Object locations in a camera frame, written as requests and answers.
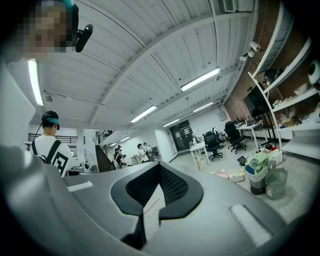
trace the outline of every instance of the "microphone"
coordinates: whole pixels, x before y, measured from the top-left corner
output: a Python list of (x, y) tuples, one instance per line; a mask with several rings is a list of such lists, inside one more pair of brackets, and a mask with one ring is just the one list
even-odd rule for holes
[(86, 25), (84, 30), (78, 29), (78, 40), (75, 43), (75, 51), (77, 53), (80, 53), (84, 49), (93, 31), (94, 31), (94, 26), (91, 24)]

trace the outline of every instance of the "monitor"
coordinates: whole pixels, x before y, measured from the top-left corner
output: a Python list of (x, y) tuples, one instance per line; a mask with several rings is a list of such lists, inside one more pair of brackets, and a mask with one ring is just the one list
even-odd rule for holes
[(269, 111), (267, 102), (257, 86), (252, 89), (243, 101), (253, 118)]

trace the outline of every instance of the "vent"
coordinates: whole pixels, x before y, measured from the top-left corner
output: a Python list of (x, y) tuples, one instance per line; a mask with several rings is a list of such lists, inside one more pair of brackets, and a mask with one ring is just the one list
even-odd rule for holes
[(237, 10), (237, 0), (223, 0), (224, 11), (235, 13)]

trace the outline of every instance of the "shelf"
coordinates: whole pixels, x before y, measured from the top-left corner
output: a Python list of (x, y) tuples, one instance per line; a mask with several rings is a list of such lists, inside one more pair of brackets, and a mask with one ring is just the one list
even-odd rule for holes
[(300, 64), (305, 60), (305, 58), (308, 56), (309, 52), (311, 51), (311, 38), (309, 37), (299, 54), (295, 57), (293, 62), (283, 71), (283, 73), (272, 83), (270, 86), (263, 91), (264, 94), (266, 94), (268, 91), (270, 91), (272, 88), (280, 85), (284, 80), (287, 79), (291, 75), (293, 71), (296, 70), (297, 67), (300, 66)]
[(283, 131), (305, 131), (305, 130), (317, 130), (317, 129), (320, 129), (320, 122), (314, 122), (314, 123), (304, 122), (299, 125), (293, 125), (293, 126), (289, 126), (289, 127), (278, 129), (278, 130), (280, 132), (283, 132)]
[(265, 53), (253, 73), (253, 77), (257, 74), (262, 73), (270, 68), (274, 63), (275, 59), (281, 52), (284, 44), (286, 43), (292, 26), (294, 24), (293, 15), (285, 8), (284, 3), (280, 2), (280, 8), (278, 18), (274, 27), (270, 43), (265, 50)]
[(296, 136), (284, 145), (282, 150), (320, 159), (320, 136)]
[(296, 104), (298, 102), (301, 102), (315, 94), (317, 94), (319, 91), (316, 90), (315, 88), (310, 88), (309, 90), (307, 90), (305, 93), (301, 94), (301, 95), (296, 95), (296, 96), (293, 96), (291, 100), (289, 100), (288, 102), (286, 103), (282, 103), (281, 105), (279, 106), (276, 106), (272, 112), (276, 112), (276, 111), (279, 111), (279, 110), (282, 110), (284, 108), (287, 108), (293, 104)]

